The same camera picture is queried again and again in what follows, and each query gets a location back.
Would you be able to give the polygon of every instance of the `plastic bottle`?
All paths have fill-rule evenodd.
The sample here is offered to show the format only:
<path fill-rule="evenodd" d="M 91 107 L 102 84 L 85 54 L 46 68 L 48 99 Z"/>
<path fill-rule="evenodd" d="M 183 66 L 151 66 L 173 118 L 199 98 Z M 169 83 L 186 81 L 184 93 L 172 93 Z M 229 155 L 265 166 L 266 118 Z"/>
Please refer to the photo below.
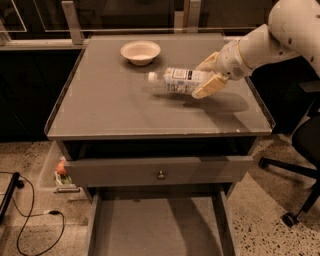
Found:
<path fill-rule="evenodd" d="M 162 84 L 169 93 L 192 94 L 195 88 L 209 79 L 212 72 L 167 68 L 164 72 L 149 72 L 148 81 Z"/>

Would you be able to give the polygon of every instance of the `table surface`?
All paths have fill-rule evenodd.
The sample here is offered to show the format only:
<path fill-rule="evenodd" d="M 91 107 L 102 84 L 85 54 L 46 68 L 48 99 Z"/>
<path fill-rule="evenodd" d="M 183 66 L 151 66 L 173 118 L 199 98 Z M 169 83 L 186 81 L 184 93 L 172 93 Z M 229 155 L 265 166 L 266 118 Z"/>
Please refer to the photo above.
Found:
<path fill-rule="evenodd" d="M 134 40 L 154 41 L 160 55 L 138 67 L 120 54 Z M 197 100 L 147 80 L 167 67 L 194 69 L 225 44 L 220 34 L 93 36 L 47 136 L 103 140 L 268 135 L 272 129 L 244 79 Z"/>

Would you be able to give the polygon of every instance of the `open drawer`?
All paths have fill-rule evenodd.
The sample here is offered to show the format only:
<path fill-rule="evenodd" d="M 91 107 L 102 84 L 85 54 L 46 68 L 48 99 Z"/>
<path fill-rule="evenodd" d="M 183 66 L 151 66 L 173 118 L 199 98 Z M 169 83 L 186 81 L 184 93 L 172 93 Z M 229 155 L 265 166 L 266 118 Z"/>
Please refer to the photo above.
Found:
<path fill-rule="evenodd" d="M 240 255 L 218 184 L 111 188 L 91 217 L 84 255 Z"/>
<path fill-rule="evenodd" d="M 81 187 L 233 183 L 252 165 L 251 156 L 82 159 L 65 168 Z"/>

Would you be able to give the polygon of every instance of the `glass panel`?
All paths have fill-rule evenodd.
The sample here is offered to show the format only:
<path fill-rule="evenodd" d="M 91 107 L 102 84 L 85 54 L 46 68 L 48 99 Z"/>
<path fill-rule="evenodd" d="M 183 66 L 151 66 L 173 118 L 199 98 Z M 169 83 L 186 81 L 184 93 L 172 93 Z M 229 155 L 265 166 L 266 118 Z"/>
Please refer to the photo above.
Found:
<path fill-rule="evenodd" d="M 202 0 L 200 28 L 252 29 L 268 22 L 273 0 Z"/>
<path fill-rule="evenodd" d="M 33 0 L 45 31 L 68 31 L 61 2 Z M 173 31 L 186 0 L 73 0 L 82 31 Z M 267 22 L 273 0 L 201 0 L 199 32 L 251 30 Z"/>
<path fill-rule="evenodd" d="M 62 0 L 34 0 L 46 31 L 67 31 Z M 167 29 L 184 0 L 74 0 L 82 31 Z"/>
<path fill-rule="evenodd" d="M 13 0 L 0 1 L 0 32 L 25 32 L 21 16 Z"/>

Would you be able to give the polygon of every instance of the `bottle cap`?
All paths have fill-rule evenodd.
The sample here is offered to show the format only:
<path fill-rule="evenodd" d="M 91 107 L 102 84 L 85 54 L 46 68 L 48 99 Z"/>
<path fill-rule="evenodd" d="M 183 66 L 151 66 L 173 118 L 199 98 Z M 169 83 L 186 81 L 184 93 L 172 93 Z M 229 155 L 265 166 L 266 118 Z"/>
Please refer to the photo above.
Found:
<path fill-rule="evenodd" d="M 157 80 L 157 74 L 156 72 L 149 72 L 148 74 L 148 81 L 155 81 Z"/>

